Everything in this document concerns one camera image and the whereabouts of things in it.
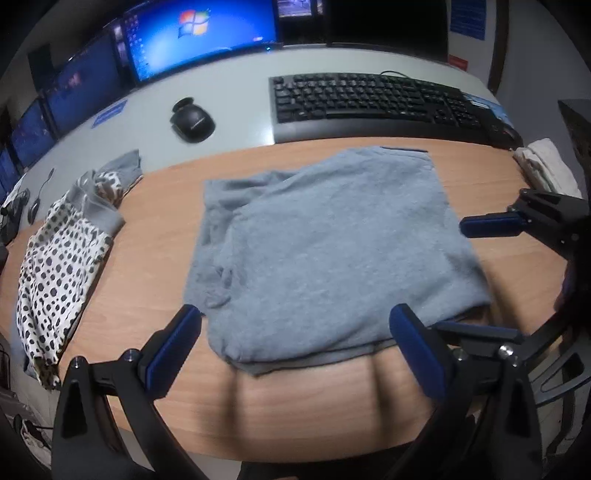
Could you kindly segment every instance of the computer monitor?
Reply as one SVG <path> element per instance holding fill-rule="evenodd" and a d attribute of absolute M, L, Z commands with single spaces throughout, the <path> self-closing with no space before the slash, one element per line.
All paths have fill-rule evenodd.
<path fill-rule="evenodd" d="M 377 46 L 447 63 L 446 1 L 390 3 L 393 14 L 383 11 L 382 0 L 324 0 L 327 42 Z"/>
<path fill-rule="evenodd" d="M 64 65 L 46 90 L 46 99 L 62 136 L 124 94 L 115 47 L 105 31 Z"/>
<path fill-rule="evenodd" d="M 23 167 L 32 167 L 56 144 L 36 99 L 23 114 L 10 139 Z"/>
<path fill-rule="evenodd" d="M 140 82 L 214 54 L 277 41 L 275 0 L 171 0 L 140 5 L 125 16 L 126 38 Z"/>
<path fill-rule="evenodd" d="M 20 175 L 14 167 L 14 163 L 12 163 L 8 149 L 4 148 L 4 150 L 0 152 L 0 184 L 6 191 L 6 194 L 12 191 L 19 178 Z"/>
<path fill-rule="evenodd" d="M 310 0 L 277 0 L 279 17 L 307 17 L 312 14 L 312 2 Z M 323 13 L 322 0 L 317 1 L 319 15 Z"/>

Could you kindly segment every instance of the floor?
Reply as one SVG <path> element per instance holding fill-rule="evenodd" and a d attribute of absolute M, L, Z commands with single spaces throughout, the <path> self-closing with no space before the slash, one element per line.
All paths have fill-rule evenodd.
<path fill-rule="evenodd" d="M 0 343 L 5 349 L 7 349 L 7 351 L 9 351 L 8 342 L 2 337 L 2 335 L 0 335 Z M 530 377 L 533 378 L 533 376 L 535 376 L 538 371 L 546 369 L 552 361 L 553 357 L 549 356 L 532 372 Z M 11 364 L 12 390 L 16 392 L 22 403 L 31 407 L 33 413 L 39 419 L 40 425 L 51 426 L 56 415 L 59 392 L 48 392 L 43 387 L 41 387 L 36 380 L 33 380 L 21 372 L 20 369 L 15 366 L 16 362 L 11 362 Z M 551 379 L 551 382 L 554 382 L 555 384 L 561 383 L 561 376 L 556 375 L 553 379 Z M 588 385 L 587 387 L 582 387 L 579 389 L 579 391 L 577 391 L 578 406 L 584 405 L 586 402 L 587 396 L 589 395 L 589 388 L 590 386 Z M 550 442 L 558 434 L 561 425 L 561 415 L 561 400 L 538 409 L 538 418 L 540 420 L 542 432 L 543 451 L 546 451 Z M 120 430 L 120 432 L 133 460 L 142 466 L 151 468 L 147 458 L 135 440 L 134 435 L 127 430 Z M 568 447 L 572 440 L 572 437 L 568 437 L 560 445 L 560 447 L 564 450 L 566 447 Z M 240 462 L 236 462 L 234 460 L 223 460 L 205 455 L 198 455 L 196 453 L 189 453 L 189 456 L 197 463 L 199 468 L 203 470 L 203 472 L 211 480 L 235 480 L 238 476 L 238 472 L 240 471 Z"/>

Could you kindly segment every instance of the white towel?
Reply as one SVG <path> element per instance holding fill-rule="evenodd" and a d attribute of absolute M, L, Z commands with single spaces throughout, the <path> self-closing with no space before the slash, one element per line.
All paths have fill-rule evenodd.
<path fill-rule="evenodd" d="M 565 165 L 549 138 L 518 148 L 513 153 L 534 188 L 583 198 L 573 173 Z"/>

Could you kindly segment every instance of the blue sticker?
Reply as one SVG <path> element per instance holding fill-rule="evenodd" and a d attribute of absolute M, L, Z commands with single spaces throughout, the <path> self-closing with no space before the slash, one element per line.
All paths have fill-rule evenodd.
<path fill-rule="evenodd" d="M 486 0 L 452 0 L 450 31 L 484 40 Z"/>
<path fill-rule="evenodd" d="M 515 128 L 511 120 L 509 120 L 509 115 L 507 115 L 505 109 L 498 103 L 491 102 L 485 98 L 477 97 L 476 95 L 470 95 L 469 93 L 464 93 L 464 97 L 477 106 L 490 108 L 492 113 L 495 114 L 495 117 L 497 117 L 501 122 L 506 123 L 511 128 Z"/>
<path fill-rule="evenodd" d="M 99 113 L 99 115 L 95 119 L 95 123 L 92 124 L 91 128 L 94 128 L 97 125 L 106 122 L 109 118 L 113 118 L 115 115 L 119 115 L 123 111 L 123 108 L 125 107 L 126 103 L 127 100 L 123 100 L 122 102 L 119 102 L 117 105 L 112 106 L 108 110 Z"/>

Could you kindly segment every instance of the computer mouse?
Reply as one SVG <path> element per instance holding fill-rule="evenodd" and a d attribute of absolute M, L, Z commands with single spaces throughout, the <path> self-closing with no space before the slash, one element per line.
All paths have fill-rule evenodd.
<path fill-rule="evenodd" d="M 216 128 L 212 117 L 193 98 L 179 100 L 173 107 L 170 122 L 176 133 L 185 141 L 199 143 L 208 138 Z"/>
<path fill-rule="evenodd" d="M 37 217 L 37 212 L 39 211 L 39 205 L 41 205 L 41 199 L 37 197 L 27 212 L 27 220 L 29 221 L 29 225 L 32 225 L 35 222 L 35 217 Z"/>

